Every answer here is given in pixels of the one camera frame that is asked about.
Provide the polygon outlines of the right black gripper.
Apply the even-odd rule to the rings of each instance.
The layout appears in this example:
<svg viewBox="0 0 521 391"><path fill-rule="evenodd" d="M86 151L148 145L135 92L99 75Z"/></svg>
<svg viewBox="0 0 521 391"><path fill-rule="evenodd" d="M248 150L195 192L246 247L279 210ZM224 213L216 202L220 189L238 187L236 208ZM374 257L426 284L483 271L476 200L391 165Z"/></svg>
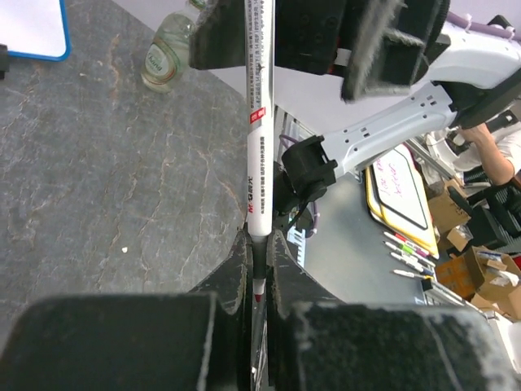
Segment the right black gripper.
<svg viewBox="0 0 521 391"><path fill-rule="evenodd" d="M276 1L275 65L314 75L343 75L344 102L406 95L428 69L426 53L440 35L449 5L449 1ZM207 1L190 37L189 65L244 66L244 17L244 1Z"/></svg>

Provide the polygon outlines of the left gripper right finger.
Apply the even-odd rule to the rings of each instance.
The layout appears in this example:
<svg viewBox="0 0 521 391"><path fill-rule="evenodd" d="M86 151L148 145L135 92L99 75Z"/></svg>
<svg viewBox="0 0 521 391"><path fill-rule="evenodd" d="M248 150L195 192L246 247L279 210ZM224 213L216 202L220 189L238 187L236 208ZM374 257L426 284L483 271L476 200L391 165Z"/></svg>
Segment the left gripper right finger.
<svg viewBox="0 0 521 391"><path fill-rule="evenodd" d="M269 383L277 390L517 390L520 377L478 311L347 304L274 231L267 255Z"/></svg>

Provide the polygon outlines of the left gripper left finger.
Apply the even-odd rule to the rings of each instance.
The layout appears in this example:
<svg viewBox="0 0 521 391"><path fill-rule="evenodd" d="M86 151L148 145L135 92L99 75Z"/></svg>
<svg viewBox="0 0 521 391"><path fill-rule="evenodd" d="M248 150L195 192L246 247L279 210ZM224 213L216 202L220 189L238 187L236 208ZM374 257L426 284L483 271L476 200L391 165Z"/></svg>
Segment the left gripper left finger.
<svg viewBox="0 0 521 391"><path fill-rule="evenodd" d="M4 390L249 390L252 250L185 293L48 297L15 322L1 355Z"/></svg>

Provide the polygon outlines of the white marker pen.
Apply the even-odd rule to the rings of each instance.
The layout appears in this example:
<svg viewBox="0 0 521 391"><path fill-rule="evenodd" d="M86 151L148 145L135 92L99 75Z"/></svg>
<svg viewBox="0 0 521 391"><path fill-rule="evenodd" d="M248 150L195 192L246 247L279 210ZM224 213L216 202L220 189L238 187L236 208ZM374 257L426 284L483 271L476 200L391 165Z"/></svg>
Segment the white marker pen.
<svg viewBox="0 0 521 391"><path fill-rule="evenodd" d="M275 2L248 0L245 11L247 70L247 230L252 240L252 291L265 293L267 239L273 225Z"/></svg>

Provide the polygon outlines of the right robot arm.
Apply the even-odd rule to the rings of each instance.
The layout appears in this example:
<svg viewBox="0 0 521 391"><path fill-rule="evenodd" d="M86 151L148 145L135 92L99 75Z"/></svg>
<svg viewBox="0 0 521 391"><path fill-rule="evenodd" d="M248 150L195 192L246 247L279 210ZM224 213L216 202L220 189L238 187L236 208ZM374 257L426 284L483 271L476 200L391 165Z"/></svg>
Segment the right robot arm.
<svg viewBox="0 0 521 391"><path fill-rule="evenodd" d="M283 213L268 131L277 67L341 79L351 103L396 94L399 103L285 155L291 204L309 202L350 169L407 138L494 116L520 90L520 33L446 1L211 1L196 21L190 65L247 69L247 215Z"/></svg>

